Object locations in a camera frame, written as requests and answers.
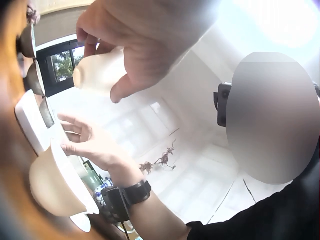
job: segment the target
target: blue and white porcelain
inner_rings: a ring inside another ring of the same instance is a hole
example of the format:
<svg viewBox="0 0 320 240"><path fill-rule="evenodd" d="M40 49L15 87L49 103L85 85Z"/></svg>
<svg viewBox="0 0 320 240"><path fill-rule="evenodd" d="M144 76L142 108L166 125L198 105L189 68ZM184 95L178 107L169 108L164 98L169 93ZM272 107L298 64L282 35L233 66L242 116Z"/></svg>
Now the blue and white porcelain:
<svg viewBox="0 0 320 240"><path fill-rule="evenodd" d="M101 207L105 206L106 203L104 202L102 195L101 195L101 190L106 188L106 187L111 187L113 186L112 180L111 178L106 177L103 180L103 184L101 184L99 187L97 187L94 191L93 191L93 198L95 200L95 202L97 204L99 204Z"/></svg>

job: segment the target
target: black wristband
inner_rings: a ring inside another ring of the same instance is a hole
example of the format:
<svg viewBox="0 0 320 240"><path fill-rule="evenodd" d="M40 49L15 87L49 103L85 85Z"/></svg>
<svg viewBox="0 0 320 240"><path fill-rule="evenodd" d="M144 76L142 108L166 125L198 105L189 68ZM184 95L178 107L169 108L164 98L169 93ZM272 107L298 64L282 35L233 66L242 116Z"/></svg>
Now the black wristband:
<svg viewBox="0 0 320 240"><path fill-rule="evenodd" d="M124 197L129 205L147 200L150 197L150 191L150 184L143 180L131 187L123 188Z"/></svg>

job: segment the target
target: black shirt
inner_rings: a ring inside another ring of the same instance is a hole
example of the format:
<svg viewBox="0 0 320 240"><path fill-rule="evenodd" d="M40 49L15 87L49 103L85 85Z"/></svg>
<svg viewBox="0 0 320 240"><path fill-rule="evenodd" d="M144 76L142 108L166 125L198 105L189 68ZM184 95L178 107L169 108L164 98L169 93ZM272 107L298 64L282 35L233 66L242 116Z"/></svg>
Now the black shirt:
<svg viewBox="0 0 320 240"><path fill-rule="evenodd" d="M187 240L319 240L319 140L308 166L282 191L225 222L187 226Z"/></svg>

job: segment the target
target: small black camera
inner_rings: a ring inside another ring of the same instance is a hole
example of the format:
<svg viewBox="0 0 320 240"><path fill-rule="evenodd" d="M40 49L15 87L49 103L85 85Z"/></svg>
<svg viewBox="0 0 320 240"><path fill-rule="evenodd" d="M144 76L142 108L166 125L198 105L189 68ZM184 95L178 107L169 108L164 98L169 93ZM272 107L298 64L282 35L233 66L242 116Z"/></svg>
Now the small black camera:
<svg viewBox="0 0 320 240"><path fill-rule="evenodd" d="M213 102L218 112L217 124L222 127L226 127L226 108L230 90L231 83L221 83L218 92L213 93Z"/></svg>

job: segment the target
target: hand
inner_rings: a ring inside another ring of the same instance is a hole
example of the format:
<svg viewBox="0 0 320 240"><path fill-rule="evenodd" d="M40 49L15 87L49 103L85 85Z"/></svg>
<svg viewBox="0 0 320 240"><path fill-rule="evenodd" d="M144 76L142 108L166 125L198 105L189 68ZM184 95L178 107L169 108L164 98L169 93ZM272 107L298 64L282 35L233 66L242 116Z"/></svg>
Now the hand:
<svg viewBox="0 0 320 240"><path fill-rule="evenodd" d="M79 17L77 38L84 56L124 47L127 74L110 92L119 102L164 78L216 19L217 0L96 0Z"/></svg>
<svg viewBox="0 0 320 240"><path fill-rule="evenodd" d="M102 170L108 170L117 161L130 159L111 136L95 124L61 113L58 118L70 140L61 145L66 155L86 157Z"/></svg>
<svg viewBox="0 0 320 240"><path fill-rule="evenodd" d="M70 140L61 144L66 155L86 157L109 171L115 186L129 187L144 178L136 162L102 128L68 114L59 113L58 118Z"/></svg>

